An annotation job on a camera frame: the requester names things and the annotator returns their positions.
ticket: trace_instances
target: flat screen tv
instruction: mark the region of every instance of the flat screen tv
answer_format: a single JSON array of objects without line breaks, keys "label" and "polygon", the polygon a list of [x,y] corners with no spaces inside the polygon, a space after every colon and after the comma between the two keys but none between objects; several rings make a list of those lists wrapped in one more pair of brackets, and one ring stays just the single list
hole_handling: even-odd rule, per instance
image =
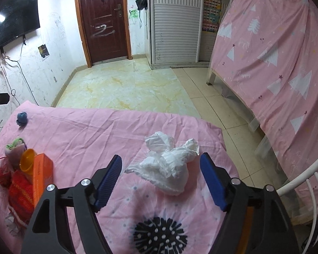
[{"label": "flat screen tv", "polygon": [[38,28],[38,0],[9,0],[0,11],[0,48]]}]

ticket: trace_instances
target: orange wooden door frame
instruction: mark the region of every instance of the orange wooden door frame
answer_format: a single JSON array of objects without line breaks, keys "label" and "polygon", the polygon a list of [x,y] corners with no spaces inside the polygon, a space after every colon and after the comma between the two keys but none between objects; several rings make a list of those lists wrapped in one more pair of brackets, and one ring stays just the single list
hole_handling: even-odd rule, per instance
[{"label": "orange wooden door frame", "polygon": [[[126,37],[126,45],[127,45],[127,57],[128,59],[132,59],[131,53],[131,38],[130,38],[130,29],[128,26],[128,10],[127,10],[127,0],[123,1],[123,15],[124,15],[124,24],[125,24],[125,37]],[[92,67],[92,60],[89,54],[86,33],[82,18],[82,10],[81,10],[81,1],[75,0],[75,11],[77,12],[77,19],[78,19],[78,26],[79,26],[79,33],[82,42],[82,47],[84,49],[84,54],[87,62],[87,66],[90,68]]]}]

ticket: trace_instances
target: marble patterned floor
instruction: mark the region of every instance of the marble patterned floor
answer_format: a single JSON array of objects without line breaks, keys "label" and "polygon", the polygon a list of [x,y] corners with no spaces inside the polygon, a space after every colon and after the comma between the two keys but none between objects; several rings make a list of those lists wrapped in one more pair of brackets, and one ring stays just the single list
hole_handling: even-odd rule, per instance
[{"label": "marble patterned floor", "polygon": [[105,63],[77,72],[57,107],[169,112],[202,118],[223,130],[227,153],[248,186],[272,184],[254,151],[262,140],[206,85],[207,68],[151,70],[147,59]]}]

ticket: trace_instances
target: dark red wooden door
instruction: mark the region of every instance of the dark red wooden door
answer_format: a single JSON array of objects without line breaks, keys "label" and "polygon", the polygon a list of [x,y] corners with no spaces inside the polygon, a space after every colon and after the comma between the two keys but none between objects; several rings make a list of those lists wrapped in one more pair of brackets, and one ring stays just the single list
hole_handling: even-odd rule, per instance
[{"label": "dark red wooden door", "polygon": [[80,0],[92,63],[127,56],[122,0]]}]

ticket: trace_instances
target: yellow cup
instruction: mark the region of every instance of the yellow cup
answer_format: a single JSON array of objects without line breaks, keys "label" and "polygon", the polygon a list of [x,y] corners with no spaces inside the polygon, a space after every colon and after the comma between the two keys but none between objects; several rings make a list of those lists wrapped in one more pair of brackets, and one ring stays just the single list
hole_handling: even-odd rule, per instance
[{"label": "yellow cup", "polygon": [[33,175],[33,162],[36,152],[33,149],[27,149],[20,158],[20,170],[28,175]]}]

